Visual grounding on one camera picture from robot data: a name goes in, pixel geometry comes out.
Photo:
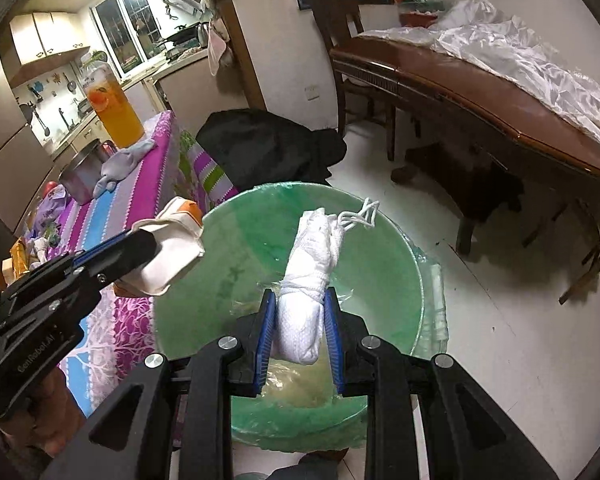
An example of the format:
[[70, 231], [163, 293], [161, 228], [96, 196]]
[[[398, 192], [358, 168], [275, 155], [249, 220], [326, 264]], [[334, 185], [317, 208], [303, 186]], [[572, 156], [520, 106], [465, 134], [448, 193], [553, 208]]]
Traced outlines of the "person's left hand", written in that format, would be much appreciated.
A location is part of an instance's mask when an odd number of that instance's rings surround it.
[[86, 417], [58, 367], [30, 393], [30, 400], [27, 408], [0, 419], [0, 436], [12, 448], [34, 446], [55, 457], [82, 428]]

